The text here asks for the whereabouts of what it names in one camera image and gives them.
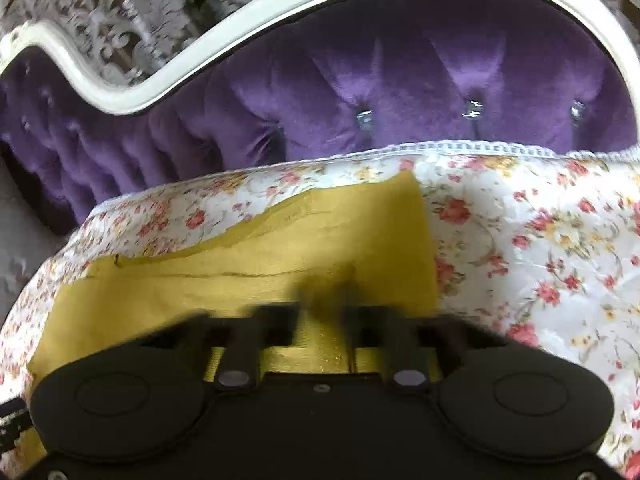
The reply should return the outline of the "mustard yellow knit garment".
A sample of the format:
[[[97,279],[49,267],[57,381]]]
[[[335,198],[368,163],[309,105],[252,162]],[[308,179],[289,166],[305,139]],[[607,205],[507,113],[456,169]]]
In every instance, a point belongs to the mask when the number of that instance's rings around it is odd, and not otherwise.
[[[269,365],[343,373],[347,306],[391,306],[423,318],[438,306],[435,257],[420,185],[409,171],[380,183],[314,188],[172,254],[104,257],[55,297],[27,368],[64,364],[195,311],[245,318],[298,302],[295,347]]]

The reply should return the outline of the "floral bed cover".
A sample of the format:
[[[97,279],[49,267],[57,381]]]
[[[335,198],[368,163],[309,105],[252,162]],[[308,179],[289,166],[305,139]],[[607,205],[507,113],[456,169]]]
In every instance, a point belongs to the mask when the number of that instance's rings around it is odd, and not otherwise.
[[[311,188],[410,170],[435,239],[442,304],[597,373],[616,410],[602,456],[639,474],[639,168],[572,158],[389,148],[231,171],[96,207],[40,266],[1,332],[1,396],[26,392],[54,297],[107,255],[155,256],[223,233]]]

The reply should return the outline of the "grey satin pillow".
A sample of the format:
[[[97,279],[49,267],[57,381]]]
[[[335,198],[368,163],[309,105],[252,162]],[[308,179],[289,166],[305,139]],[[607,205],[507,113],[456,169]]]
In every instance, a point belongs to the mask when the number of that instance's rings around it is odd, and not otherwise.
[[[39,267],[67,242],[77,221],[66,200],[35,177],[1,163],[1,319]]]

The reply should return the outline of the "purple tufted velvet headboard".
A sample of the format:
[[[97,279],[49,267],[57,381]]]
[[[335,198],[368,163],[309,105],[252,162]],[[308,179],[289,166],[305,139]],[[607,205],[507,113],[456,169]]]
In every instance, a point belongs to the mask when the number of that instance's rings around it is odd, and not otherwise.
[[[423,141],[557,153],[636,140],[612,58],[544,0],[340,0],[112,116],[42,51],[1,78],[1,159],[55,233],[109,198],[216,172]]]

